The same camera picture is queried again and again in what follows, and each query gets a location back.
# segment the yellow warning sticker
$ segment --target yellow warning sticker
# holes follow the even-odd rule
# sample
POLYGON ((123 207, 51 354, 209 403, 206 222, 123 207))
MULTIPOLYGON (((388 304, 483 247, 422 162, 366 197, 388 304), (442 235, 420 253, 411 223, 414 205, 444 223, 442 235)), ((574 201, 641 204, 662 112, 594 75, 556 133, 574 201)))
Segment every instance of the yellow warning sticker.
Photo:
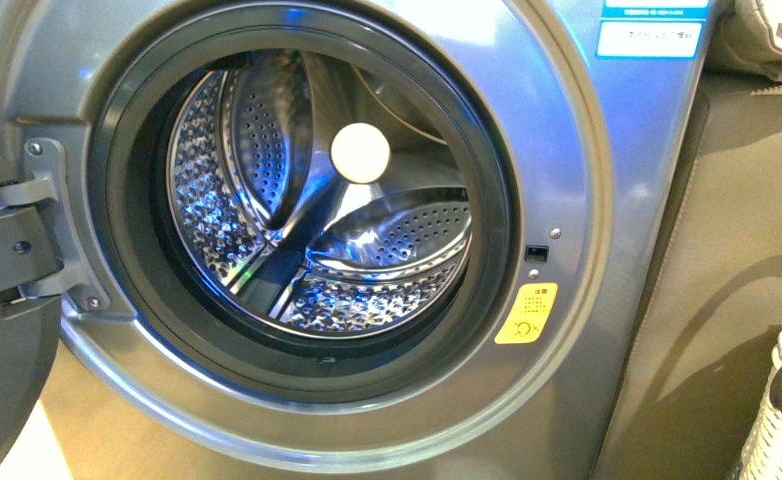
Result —
POLYGON ((541 336, 559 286, 555 283, 528 283, 518 290, 515 304, 494 341, 499 345, 532 343, 541 336))

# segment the white ball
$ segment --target white ball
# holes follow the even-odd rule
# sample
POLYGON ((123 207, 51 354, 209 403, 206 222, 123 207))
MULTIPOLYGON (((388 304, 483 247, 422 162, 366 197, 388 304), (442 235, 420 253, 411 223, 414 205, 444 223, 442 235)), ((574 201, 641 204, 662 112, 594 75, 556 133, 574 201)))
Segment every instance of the white ball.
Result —
POLYGON ((332 164, 351 183, 373 183, 382 176, 391 158, 391 146, 378 128, 351 123, 332 140, 332 164))

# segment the sticker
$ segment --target sticker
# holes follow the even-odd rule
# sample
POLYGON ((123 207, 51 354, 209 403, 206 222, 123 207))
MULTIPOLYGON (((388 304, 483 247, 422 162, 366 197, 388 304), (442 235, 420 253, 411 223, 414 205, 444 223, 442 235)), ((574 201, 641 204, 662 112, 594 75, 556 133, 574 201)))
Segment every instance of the sticker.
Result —
POLYGON ((559 286, 555 283, 529 283, 518 290, 515 304, 494 342, 499 345, 532 343, 541 336, 559 286))
POLYGON ((694 59, 708 0, 606 0, 598 58, 694 59))
POLYGON ((694 58, 702 22, 603 22, 598 57, 694 58))

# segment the washing machine door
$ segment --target washing machine door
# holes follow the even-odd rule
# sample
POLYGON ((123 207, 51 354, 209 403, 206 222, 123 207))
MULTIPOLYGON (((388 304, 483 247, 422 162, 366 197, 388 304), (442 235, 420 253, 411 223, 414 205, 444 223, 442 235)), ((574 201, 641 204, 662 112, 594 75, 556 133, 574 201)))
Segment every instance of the washing machine door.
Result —
POLYGON ((40 214, 50 200, 33 202, 50 192, 23 180, 0 155, 0 462, 46 382, 61 316, 60 296, 29 298, 59 269, 40 214))

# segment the front-loading washing machine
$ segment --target front-loading washing machine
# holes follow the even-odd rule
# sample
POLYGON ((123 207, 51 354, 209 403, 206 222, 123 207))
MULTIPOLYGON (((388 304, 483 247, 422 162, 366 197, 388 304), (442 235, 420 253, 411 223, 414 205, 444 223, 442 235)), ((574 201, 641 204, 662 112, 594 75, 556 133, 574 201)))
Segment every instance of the front-loading washing machine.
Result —
POLYGON ((587 477, 708 11, 0 1, 0 460, 60 336, 247 478, 587 477))

